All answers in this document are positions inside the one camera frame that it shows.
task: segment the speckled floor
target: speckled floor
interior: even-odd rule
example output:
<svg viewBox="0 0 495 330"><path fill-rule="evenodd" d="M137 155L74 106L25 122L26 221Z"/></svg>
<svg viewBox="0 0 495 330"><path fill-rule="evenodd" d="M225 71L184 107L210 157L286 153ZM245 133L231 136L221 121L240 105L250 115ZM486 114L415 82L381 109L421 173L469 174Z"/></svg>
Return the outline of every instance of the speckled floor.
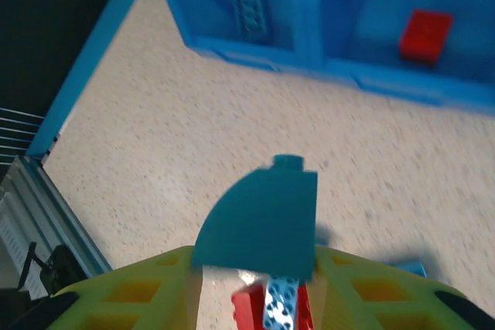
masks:
<svg viewBox="0 0 495 330"><path fill-rule="evenodd" d="M333 247L416 255L495 315L495 120L228 66L137 0L46 170L113 267L192 244L215 201L277 153L319 172ZM206 277L198 329L232 329L237 277Z"/></svg>

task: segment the metal rack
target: metal rack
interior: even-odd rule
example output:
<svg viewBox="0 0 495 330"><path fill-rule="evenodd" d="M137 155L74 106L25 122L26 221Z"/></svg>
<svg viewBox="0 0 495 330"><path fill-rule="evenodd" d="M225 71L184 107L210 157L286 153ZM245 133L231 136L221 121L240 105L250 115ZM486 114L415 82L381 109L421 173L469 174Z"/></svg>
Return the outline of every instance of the metal rack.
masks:
<svg viewBox="0 0 495 330"><path fill-rule="evenodd" d="M88 277L111 270L39 162L26 156L15 158L0 184L0 240L19 274L32 241L42 260L58 245L67 245ZM31 298L46 295L36 265L26 288Z"/></svg>
<svg viewBox="0 0 495 330"><path fill-rule="evenodd" d="M26 153L43 118L0 107L0 181L15 157Z"/></svg>

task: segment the lego stud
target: lego stud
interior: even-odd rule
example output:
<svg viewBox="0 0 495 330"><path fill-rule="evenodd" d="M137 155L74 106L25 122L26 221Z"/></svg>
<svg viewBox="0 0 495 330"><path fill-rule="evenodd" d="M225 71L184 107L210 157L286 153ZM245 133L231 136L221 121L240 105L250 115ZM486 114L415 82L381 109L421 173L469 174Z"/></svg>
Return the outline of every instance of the lego stud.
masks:
<svg viewBox="0 0 495 330"><path fill-rule="evenodd" d="M273 158L272 168L302 171L304 169L304 158L295 155L276 155Z"/></svg>

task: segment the blue plastic wall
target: blue plastic wall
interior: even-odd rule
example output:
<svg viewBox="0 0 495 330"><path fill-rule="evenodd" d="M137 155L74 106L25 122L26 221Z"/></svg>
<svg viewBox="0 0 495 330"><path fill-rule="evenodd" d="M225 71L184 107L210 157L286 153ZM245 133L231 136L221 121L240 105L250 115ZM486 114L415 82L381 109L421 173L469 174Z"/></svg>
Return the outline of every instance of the blue plastic wall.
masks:
<svg viewBox="0 0 495 330"><path fill-rule="evenodd" d="M300 73L422 104L495 114L493 0L263 0L270 35L242 39L233 0L168 0L185 44L203 56ZM454 16L439 63L401 60L414 9Z"/></svg>

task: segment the black wire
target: black wire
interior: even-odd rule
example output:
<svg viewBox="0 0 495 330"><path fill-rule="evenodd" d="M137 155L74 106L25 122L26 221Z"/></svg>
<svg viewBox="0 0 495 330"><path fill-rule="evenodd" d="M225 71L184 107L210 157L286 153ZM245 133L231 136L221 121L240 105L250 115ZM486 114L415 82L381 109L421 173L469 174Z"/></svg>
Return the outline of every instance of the black wire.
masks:
<svg viewBox="0 0 495 330"><path fill-rule="evenodd" d="M22 266L21 277L19 278L19 284L17 285L17 290L21 290L26 283L29 274L29 268L31 267L31 262L34 260L42 269L52 271L53 268L43 262L36 256L36 243L32 241L29 243L28 253L26 254L26 259L24 260L24 265Z"/></svg>

